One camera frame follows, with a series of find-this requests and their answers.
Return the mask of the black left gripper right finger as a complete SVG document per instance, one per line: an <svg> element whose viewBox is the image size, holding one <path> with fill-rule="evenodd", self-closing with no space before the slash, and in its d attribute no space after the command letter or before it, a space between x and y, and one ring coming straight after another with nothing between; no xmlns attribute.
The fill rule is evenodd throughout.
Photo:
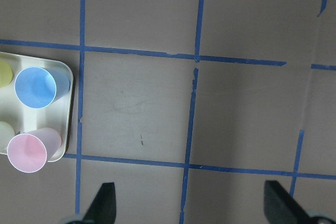
<svg viewBox="0 0 336 224"><path fill-rule="evenodd" d="M264 183L264 215L268 223L309 223L309 215L276 180Z"/></svg>

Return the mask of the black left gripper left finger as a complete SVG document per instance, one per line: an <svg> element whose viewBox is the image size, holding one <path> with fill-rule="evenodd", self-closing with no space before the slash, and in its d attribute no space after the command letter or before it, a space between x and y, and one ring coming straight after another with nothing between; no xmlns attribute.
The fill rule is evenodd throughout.
<svg viewBox="0 0 336 224"><path fill-rule="evenodd" d="M116 191L114 183L103 183L80 223L114 224Z"/></svg>

